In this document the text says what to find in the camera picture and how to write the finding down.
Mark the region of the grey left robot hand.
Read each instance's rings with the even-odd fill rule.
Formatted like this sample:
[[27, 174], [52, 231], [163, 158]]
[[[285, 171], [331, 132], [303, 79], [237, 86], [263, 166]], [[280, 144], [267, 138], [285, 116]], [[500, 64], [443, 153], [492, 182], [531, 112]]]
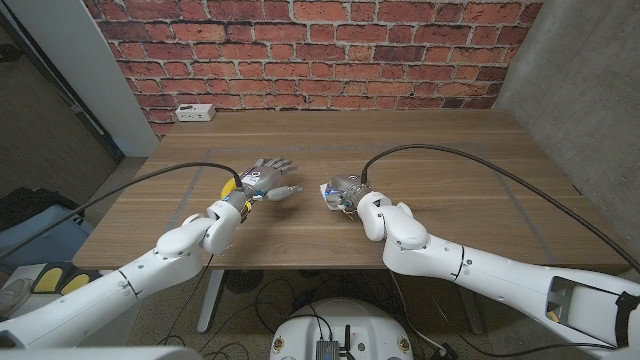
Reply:
[[296, 166], [284, 158], [260, 158], [241, 176], [241, 186], [232, 190], [223, 200], [241, 211], [250, 200], [280, 201], [303, 190], [299, 185], [277, 187], [279, 179], [294, 171]]

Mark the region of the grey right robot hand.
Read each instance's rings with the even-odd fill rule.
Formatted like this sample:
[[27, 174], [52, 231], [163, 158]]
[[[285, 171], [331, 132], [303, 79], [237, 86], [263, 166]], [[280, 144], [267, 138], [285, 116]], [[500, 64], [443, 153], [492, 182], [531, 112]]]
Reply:
[[336, 175], [321, 190], [329, 209], [343, 212], [356, 211], [359, 201], [371, 191], [360, 175]]

